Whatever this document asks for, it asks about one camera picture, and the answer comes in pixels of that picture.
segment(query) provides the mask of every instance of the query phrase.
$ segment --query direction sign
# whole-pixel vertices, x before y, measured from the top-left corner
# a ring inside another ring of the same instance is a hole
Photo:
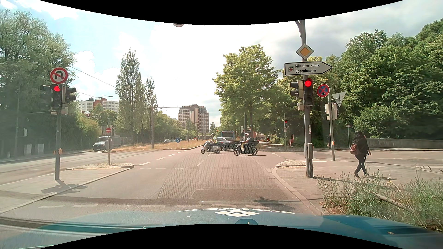
[[[317,95],[321,98],[328,96],[329,86],[326,84],[321,84],[317,87]]]
[[[337,105],[340,107],[342,105],[343,102],[343,98],[345,97],[346,92],[341,92],[341,93],[334,93],[332,95],[333,100],[335,100],[335,103],[337,103]]]
[[[68,79],[68,71],[62,67],[56,67],[49,74],[49,78],[54,84],[63,84]]]
[[[284,75],[324,74],[331,69],[324,62],[288,62],[284,64]]]
[[[312,48],[308,45],[303,44],[298,50],[297,54],[300,55],[303,59],[307,60],[309,56],[314,52]]]

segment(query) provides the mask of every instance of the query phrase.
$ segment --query motor scooter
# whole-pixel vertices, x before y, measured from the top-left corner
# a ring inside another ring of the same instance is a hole
[[[210,144],[211,141],[206,141],[205,144],[203,145],[202,150],[200,151],[202,154],[204,154],[205,152],[214,152],[214,153],[220,153],[220,147],[219,146],[208,146],[208,144]]]
[[[237,147],[234,149],[234,155],[239,156],[240,154],[251,154],[253,156],[257,155],[257,148],[255,147],[256,144],[258,144],[259,141],[253,141],[248,142],[243,145],[245,150],[241,150],[241,143],[237,145]]]

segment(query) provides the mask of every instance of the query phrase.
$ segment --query backpack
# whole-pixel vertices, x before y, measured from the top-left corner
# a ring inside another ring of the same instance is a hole
[[[360,154],[360,151],[358,150],[358,147],[356,144],[352,144],[351,148],[349,149],[352,155],[358,155]]]

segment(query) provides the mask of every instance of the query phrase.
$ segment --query asphalt road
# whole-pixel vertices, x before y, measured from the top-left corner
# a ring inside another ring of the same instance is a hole
[[[443,152],[372,151],[368,162],[384,165],[443,167]],[[112,153],[113,162],[133,163],[133,169],[77,189],[9,211],[2,216],[64,220],[114,210],[167,211],[194,208],[249,208],[313,214],[272,175],[282,161],[303,152],[264,152],[234,156],[232,151],[201,154],[182,151]],[[357,161],[348,151],[336,159]],[[314,152],[316,163],[327,163],[329,151]],[[107,161],[106,153],[86,152],[62,158],[62,169]],[[52,173],[54,159],[0,165],[7,183]]]

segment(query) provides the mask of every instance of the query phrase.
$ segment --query blue bus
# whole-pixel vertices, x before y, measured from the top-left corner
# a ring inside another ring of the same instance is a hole
[[[230,138],[235,139],[235,132],[233,132],[233,131],[222,131],[221,132],[221,136],[222,137],[230,137]]]

